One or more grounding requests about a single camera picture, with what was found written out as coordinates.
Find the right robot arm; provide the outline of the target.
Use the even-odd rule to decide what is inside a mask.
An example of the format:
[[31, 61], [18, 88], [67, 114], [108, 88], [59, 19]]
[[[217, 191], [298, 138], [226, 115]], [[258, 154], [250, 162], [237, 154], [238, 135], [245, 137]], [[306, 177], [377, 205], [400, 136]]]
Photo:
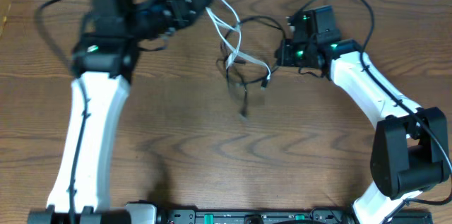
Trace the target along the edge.
[[402, 207], [447, 181], [447, 121], [437, 107], [423, 108], [403, 95], [372, 64], [363, 47], [344, 40], [331, 6], [288, 17], [292, 38], [275, 51], [279, 66], [318, 69], [342, 88], [375, 129], [372, 183], [352, 205], [354, 223], [389, 223]]

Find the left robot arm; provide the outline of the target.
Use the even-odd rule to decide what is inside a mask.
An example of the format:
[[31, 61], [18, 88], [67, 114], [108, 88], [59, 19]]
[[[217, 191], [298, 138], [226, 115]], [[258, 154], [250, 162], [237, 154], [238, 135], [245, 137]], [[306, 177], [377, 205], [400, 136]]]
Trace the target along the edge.
[[111, 205], [109, 179], [117, 124], [143, 40], [192, 26], [212, 0], [91, 0], [73, 48], [71, 116], [56, 182], [29, 223], [166, 223], [147, 201]]

